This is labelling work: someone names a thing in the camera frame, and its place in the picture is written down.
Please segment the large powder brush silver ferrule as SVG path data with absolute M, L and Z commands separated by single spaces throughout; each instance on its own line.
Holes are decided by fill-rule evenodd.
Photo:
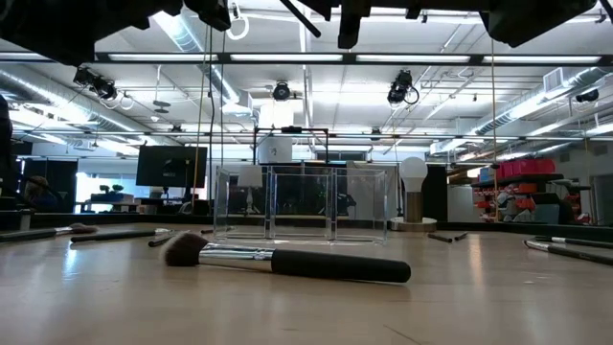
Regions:
M 303 250 L 227 245 L 183 233 L 166 242 L 167 266 L 210 265 L 317 279 L 406 283 L 412 270 L 403 261 Z

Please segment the black background rig frame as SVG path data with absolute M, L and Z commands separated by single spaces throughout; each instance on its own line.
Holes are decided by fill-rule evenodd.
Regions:
M 258 157 L 258 143 L 270 136 L 274 131 L 280 131 L 283 137 L 292 138 L 292 161 L 293 161 L 293 139 L 306 138 L 308 140 L 317 141 L 325 148 L 325 163 L 329 162 L 329 130 L 327 128 L 318 127 L 302 127 L 288 126 L 282 128 L 270 128 L 267 134 L 262 134 L 264 128 L 255 126 L 252 134 L 252 163 L 260 164 Z

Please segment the black aluminium table frame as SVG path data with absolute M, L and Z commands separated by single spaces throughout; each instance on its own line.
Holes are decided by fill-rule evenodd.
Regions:
M 18 211 L 0 211 L 0 232 L 17 231 L 21 219 L 26 220 L 28 229 L 67 226 L 71 223 L 93 225 L 124 223 L 165 223 L 198 224 L 212 226 L 214 219 L 210 216 L 190 215 L 139 215 L 134 213 L 102 214 L 68 214 L 68 213 L 24 213 Z M 436 224 L 436 229 L 443 232 L 500 232 L 536 236 L 559 236 L 565 238 L 613 242 L 613 227 L 587 225 L 551 225 L 517 222 L 449 222 Z

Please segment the thin brush white ferrule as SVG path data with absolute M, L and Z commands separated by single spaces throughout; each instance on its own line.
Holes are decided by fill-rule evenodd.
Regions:
M 186 234 L 186 231 L 181 231 L 181 232 L 177 232 L 177 233 L 173 233 L 173 234 L 169 234 L 163 237 L 159 237 L 159 238 L 155 238 L 153 240 L 150 240 L 148 242 L 148 247 L 158 247 L 161 246 L 165 243 L 167 243 L 168 241 L 172 240 L 173 238 Z

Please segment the fluffy brown-headed makeup brush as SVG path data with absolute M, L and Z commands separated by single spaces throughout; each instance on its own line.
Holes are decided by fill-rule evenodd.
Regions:
M 63 235 L 80 235 L 80 234 L 93 234 L 98 231 L 98 227 L 95 225 L 85 225 L 82 223 L 74 223 L 66 227 L 58 227 L 45 230 L 28 230 L 23 232 L 16 232 L 10 234 L 0 235 L 0 243 L 4 242 L 26 242 L 34 240 L 43 240 L 48 238 L 54 238 Z

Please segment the white bulb lamp round base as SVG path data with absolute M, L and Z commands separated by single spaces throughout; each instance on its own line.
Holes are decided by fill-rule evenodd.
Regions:
M 398 170 L 404 186 L 403 215 L 391 219 L 391 229 L 398 232 L 432 233 L 437 221 L 423 216 L 422 184 L 428 175 L 426 163 L 418 157 L 404 159 Z

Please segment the long black makeup brush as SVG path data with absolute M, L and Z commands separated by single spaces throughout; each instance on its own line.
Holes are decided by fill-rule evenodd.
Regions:
M 104 241 L 135 239 L 135 238 L 143 238 L 143 237 L 155 237 L 158 235 L 168 235 L 170 233 L 172 233 L 172 230 L 158 228 L 155 230 L 123 231 L 123 232 L 111 232 L 111 233 L 100 233 L 100 234 L 94 234 L 94 235 L 76 236 L 76 237 L 72 237 L 70 241 L 72 243 L 104 242 Z

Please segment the clear acrylic three-compartment organizer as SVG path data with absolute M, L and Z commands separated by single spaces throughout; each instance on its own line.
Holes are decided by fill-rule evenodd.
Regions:
M 218 241 L 384 243 L 388 220 L 349 217 L 346 165 L 263 164 L 263 186 L 247 215 L 241 166 L 216 169 L 214 237 Z

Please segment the person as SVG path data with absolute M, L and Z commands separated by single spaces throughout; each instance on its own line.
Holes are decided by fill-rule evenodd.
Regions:
M 37 212 L 58 210 L 59 201 L 49 187 L 47 179 L 39 175 L 30 177 L 26 183 L 25 198 Z

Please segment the silver ventilation duct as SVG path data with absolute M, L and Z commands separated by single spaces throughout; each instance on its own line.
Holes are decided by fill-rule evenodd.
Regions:
M 204 45 L 195 36 L 180 14 L 172 16 L 164 11 L 159 11 L 152 16 L 152 19 L 181 53 L 196 54 L 198 56 L 198 68 L 205 76 L 206 81 L 210 83 L 211 93 L 216 93 L 220 97 L 218 104 L 224 113 L 237 117 L 253 115 L 251 96 L 246 92 L 236 89 L 224 78 L 221 65 L 209 64 L 209 61 L 213 59 L 211 57 L 203 57 L 205 53 Z
M 45 101 L 79 115 L 99 115 L 102 119 L 126 131 L 144 131 L 145 128 L 116 110 L 111 110 L 99 101 L 70 89 L 35 70 L 21 65 L 0 65 L 0 81 L 33 92 Z
M 468 135 L 485 135 L 498 127 L 533 114 L 555 101 L 575 96 L 580 91 L 592 90 L 609 75 L 613 75 L 613 66 L 588 67 L 578 72 L 558 67 L 545 75 L 542 84 L 537 88 L 501 107 L 496 107 L 496 110 L 488 117 L 482 118 Z

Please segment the white hanging sheet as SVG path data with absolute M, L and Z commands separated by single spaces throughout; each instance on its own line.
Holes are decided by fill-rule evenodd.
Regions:
M 389 220 L 397 214 L 395 167 L 348 161 L 346 181 L 351 219 Z

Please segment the black tall cabinet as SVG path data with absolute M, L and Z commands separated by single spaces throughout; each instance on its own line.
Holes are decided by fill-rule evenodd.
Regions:
M 443 166 L 428 165 L 428 174 L 422 183 L 423 215 L 437 222 L 448 221 L 447 172 Z

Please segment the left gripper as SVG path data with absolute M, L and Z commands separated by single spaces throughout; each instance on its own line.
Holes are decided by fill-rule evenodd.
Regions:
M 220 32 L 231 28 L 228 0 L 184 0 Z M 183 0 L 0 0 L 0 38 L 57 62 L 92 62 L 97 41 L 125 28 L 149 28 L 158 12 L 177 15 Z

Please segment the black wall monitor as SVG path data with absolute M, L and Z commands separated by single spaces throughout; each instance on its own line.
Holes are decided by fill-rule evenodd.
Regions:
M 206 148 L 141 146 L 136 184 L 149 187 L 203 188 Z

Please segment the dark storage shelf rack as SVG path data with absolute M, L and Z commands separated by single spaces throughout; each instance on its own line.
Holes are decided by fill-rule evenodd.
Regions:
M 472 185 L 482 221 L 550 225 L 589 224 L 581 194 L 590 190 L 559 173 L 516 175 Z

